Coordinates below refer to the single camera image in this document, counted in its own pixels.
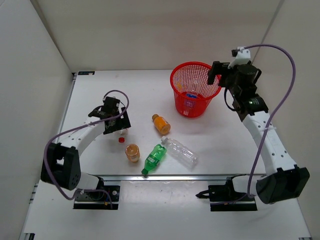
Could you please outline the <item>clear red-label cola bottle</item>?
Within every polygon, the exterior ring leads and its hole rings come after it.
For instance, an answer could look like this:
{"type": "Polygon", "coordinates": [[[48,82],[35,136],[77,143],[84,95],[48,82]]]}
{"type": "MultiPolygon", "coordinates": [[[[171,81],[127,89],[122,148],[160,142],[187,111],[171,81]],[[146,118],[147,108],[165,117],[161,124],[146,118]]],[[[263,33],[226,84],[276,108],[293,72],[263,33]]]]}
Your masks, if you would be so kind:
{"type": "Polygon", "coordinates": [[[117,137],[118,142],[121,144],[124,143],[126,141],[127,134],[128,134],[127,128],[118,130],[116,132],[116,137],[117,137]]]}

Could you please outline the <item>orange juice bottle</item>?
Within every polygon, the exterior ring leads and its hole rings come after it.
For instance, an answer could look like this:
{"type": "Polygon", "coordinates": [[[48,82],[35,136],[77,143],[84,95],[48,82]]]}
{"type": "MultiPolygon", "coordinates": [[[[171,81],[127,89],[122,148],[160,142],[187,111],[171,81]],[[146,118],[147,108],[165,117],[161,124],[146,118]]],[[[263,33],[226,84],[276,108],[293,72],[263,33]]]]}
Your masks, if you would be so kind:
{"type": "Polygon", "coordinates": [[[140,150],[136,144],[129,144],[125,148],[125,154],[129,161],[136,163],[140,159],[140,150]]]}
{"type": "Polygon", "coordinates": [[[162,116],[154,114],[152,116],[152,121],[155,128],[158,130],[160,134],[166,135],[170,132],[171,125],[162,116]]]}

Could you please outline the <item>green plastic bottle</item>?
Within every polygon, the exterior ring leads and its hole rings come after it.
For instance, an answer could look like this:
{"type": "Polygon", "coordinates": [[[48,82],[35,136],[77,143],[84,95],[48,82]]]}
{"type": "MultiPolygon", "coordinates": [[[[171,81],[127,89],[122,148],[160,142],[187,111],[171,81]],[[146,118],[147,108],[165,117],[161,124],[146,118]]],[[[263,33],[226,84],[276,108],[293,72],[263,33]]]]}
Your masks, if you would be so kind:
{"type": "Polygon", "coordinates": [[[161,144],[157,144],[144,161],[144,168],[141,171],[142,175],[146,176],[149,172],[154,171],[166,153],[167,149],[161,144]]]}

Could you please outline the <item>clear crinkled plastic bottle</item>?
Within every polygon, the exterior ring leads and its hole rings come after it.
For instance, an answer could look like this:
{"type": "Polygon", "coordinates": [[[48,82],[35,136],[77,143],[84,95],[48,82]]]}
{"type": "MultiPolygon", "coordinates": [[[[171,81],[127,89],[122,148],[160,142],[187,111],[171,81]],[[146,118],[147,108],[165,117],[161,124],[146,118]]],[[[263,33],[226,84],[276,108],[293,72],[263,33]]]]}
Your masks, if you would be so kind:
{"type": "Polygon", "coordinates": [[[163,136],[162,145],[167,153],[189,170],[193,170],[198,163],[198,155],[179,141],[163,136]]]}

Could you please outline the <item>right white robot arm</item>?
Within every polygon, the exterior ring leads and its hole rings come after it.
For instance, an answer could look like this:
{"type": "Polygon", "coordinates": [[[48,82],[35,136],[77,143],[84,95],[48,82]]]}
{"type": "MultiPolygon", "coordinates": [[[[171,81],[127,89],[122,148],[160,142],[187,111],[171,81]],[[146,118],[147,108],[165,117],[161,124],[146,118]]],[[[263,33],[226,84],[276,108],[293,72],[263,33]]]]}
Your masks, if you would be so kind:
{"type": "Polygon", "coordinates": [[[257,196],[264,204],[299,197],[310,178],[305,167],[298,167],[282,144],[271,114],[261,96],[257,94],[256,82],[261,70],[251,63],[229,67],[227,62],[215,61],[208,72],[207,83],[212,85],[219,77],[218,85],[233,98],[232,110],[251,134],[262,158],[265,177],[234,176],[227,181],[224,193],[230,200],[240,196],[257,196]]]}

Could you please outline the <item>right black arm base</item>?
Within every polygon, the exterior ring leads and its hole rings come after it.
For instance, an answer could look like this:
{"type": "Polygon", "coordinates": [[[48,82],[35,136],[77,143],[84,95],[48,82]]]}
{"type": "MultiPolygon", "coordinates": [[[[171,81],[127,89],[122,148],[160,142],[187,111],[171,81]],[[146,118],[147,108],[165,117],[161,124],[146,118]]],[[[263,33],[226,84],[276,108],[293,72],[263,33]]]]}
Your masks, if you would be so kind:
{"type": "Polygon", "coordinates": [[[224,184],[211,184],[208,189],[200,191],[195,196],[198,199],[208,199],[211,212],[255,212],[258,210],[254,198],[249,198],[244,192],[236,192],[232,180],[227,177],[224,184]]]}

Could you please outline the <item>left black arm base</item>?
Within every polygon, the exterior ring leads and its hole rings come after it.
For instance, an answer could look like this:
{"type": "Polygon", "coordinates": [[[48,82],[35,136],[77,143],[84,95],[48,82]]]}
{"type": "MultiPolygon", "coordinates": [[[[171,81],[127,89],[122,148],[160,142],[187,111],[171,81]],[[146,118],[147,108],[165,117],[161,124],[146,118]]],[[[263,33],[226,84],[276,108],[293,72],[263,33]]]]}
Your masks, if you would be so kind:
{"type": "Polygon", "coordinates": [[[78,190],[73,209],[75,210],[118,210],[121,186],[120,183],[107,183],[100,180],[99,191],[78,190]]]}

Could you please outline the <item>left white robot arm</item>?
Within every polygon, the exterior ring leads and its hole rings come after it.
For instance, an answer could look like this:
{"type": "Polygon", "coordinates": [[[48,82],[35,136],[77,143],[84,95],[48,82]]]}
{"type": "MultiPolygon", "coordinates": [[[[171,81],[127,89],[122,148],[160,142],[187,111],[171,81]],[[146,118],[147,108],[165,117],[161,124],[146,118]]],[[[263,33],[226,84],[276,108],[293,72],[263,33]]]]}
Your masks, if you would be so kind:
{"type": "Polygon", "coordinates": [[[80,156],[100,135],[108,135],[131,127],[128,104],[120,107],[121,100],[104,96],[103,104],[95,107],[84,123],[57,135],[60,140],[50,140],[44,149],[40,179],[54,185],[67,199],[65,190],[83,192],[93,200],[108,196],[101,177],[81,171],[80,156]]]}

